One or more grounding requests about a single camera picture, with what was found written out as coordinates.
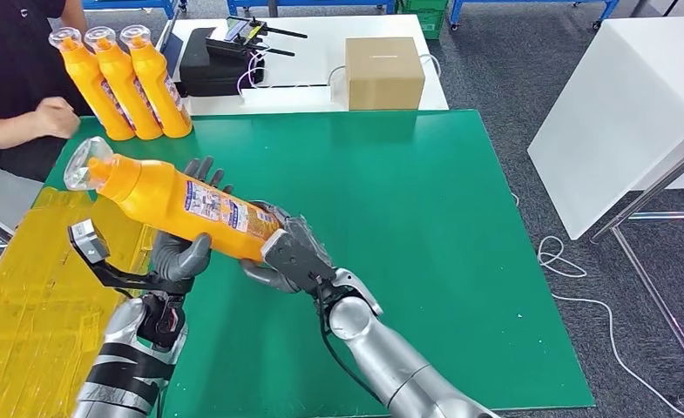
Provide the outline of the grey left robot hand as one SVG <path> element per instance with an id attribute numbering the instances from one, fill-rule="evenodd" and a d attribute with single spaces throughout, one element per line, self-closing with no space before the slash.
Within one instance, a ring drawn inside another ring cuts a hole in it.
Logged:
<path id="1" fill-rule="evenodd" d="M 193 158 L 186 166 L 184 173 L 205 182 L 212 166 L 212 157 L 204 157 L 200 161 Z M 213 187 L 220 187 L 219 184 L 223 178 L 224 170 L 217 169 L 207 183 Z M 232 185 L 226 185 L 220 189 L 228 194 L 232 194 L 234 190 Z M 213 251 L 211 244 L 211 237 L 208 233 L 200 233 L 193 241 L 189 241 L 170 233 L 157 231 L 151 253 L 153 271 L 170 281 L 193 278 L 207 269 Z"/>

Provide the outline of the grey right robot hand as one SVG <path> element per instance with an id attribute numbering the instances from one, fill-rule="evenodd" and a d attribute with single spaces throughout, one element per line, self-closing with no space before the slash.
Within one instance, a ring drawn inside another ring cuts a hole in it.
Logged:
<path id="1" fill-rule="evenodd" d="M 319 258 L 328 265 L 331 266 L 333 264 L 326 248 L 314 236 L 308 222 L 302 215 L 292 216 L 279 206 L 263 200 L 250 200 L 249 203 L 275 216 L 279 220 L 282 229 L 293 235 L 306 248 L 313 249 Z M 239 263 L 248 278 L 265 286 L 284 293 L 298 293 L 301 290 L 294 281 L 271 267 L 266 267 L 252 260 L 239 260 Z"/>

